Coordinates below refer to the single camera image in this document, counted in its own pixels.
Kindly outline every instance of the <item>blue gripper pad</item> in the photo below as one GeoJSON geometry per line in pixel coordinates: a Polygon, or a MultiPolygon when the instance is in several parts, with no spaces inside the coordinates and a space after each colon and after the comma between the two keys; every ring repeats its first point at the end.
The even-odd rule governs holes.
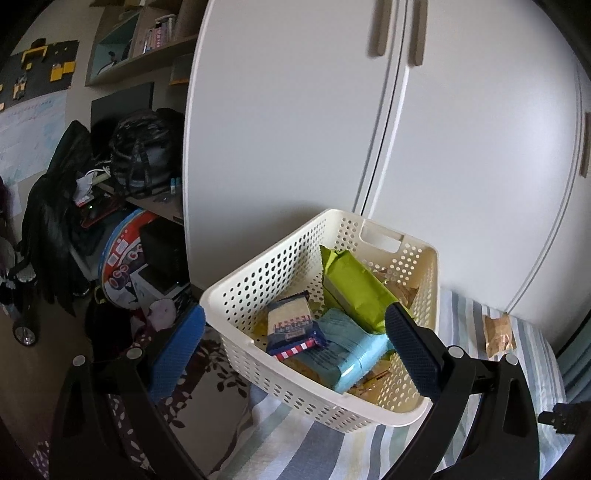
{"type": "Polygon", "coordinates": [[[205,311],[195,305],[172,334],[152,365],[148,395],[154,403],[172,395],[205,331],[205,311]]]}
{"type": "Polygon", "coordinates": [[[436,401],[441,395],[440,365],[421,338],[421,327],[414,323],[399,302],[386,309],[384,320],[386,335],[413,379],[418,393],[436,401]]]}

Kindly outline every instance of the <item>bookshelf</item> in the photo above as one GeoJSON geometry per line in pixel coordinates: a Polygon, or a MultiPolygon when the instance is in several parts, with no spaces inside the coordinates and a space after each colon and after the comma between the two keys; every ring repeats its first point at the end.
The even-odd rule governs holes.
{"type": "Polygon", "coordinates": [[[113,3],[105,6],[95,35],[87,86],[120,82],[170,66],[176,58],[194,52],[207,0],[152,0],[145,7],[127,12],[122,5],[113,3]],[[147,31],[157,18],[170,14],[177,16],[172,39],[144,52],[147,31]],[[105,67],[113,53],[117,63],[105,67]]]}

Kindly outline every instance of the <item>paper on wall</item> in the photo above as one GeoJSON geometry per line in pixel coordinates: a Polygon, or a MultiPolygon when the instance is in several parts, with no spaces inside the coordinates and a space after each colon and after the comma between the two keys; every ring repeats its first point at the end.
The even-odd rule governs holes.
{"type": "Polygon", "coordinates": [[[66,95],[67,91],[49,93],[0,113],[4,184],[15,185],[47,169],[66,129],[66,95]]]}
{"type": "Polygon", "coordinates": [[[18,184],[15,183],[10,185],[8,187],[8,194],[8,217],[13,218],[22,212],[21,198],[18,194],[18,184]]]}

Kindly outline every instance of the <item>red and white striped wrapper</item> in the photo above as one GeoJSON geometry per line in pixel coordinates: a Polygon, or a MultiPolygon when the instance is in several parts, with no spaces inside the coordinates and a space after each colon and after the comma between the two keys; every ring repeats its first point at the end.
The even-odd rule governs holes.
{"type": "Polygon", "coordinates": [[[282,360],[285,360],[291,356],[294,356],[297,353],[303,352],[304,350],[311,348],[315,345],[316,345],[316,341],[313,338],[308,338],[304,343],[296,345],[295,347],[290,348],[289,350],[286,350],[285,352],[278,353],[277,355],[275,355],[275,358],[277,358],[281,362],[282,360]]]}

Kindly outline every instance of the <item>white plastic basket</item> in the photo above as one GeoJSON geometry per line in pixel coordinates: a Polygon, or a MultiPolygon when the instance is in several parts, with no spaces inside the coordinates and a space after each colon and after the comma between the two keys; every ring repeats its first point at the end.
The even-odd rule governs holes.
{"type": "Polygon", "coordinates": [[[261,253],[201,297],[207,322],[222,338],[232,367],[243,377],[303,414],[340,432],[372,423],[400,427],[419,419],[429,406],[418,395],[397,355],[378,405],[348,393],[338,394],[267,355],[265,338],[252,339],[252,330],[273,299],[308,290],[323,302],[320,245],[348,249],[374,271],[418,288],[412,313],[420,326],[437,333],[439,281],[437,251],[341,210],[327,210],[261,253]]]}

